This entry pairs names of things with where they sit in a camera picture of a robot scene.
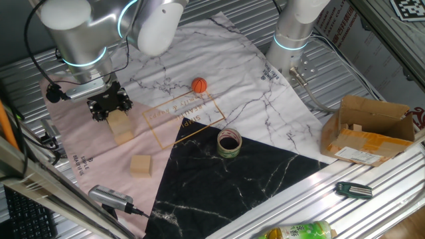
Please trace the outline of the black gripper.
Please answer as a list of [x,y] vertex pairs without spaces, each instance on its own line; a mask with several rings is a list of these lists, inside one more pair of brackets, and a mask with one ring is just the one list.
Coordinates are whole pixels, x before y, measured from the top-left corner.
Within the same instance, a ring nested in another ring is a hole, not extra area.
[[112,85],[103,93],[88,98],[88,107],[95,121],[104,121],[108,117],[108,112],[120,110],[129,111],[133,102],[128,93],[121,88],[119,82],[113,82]]

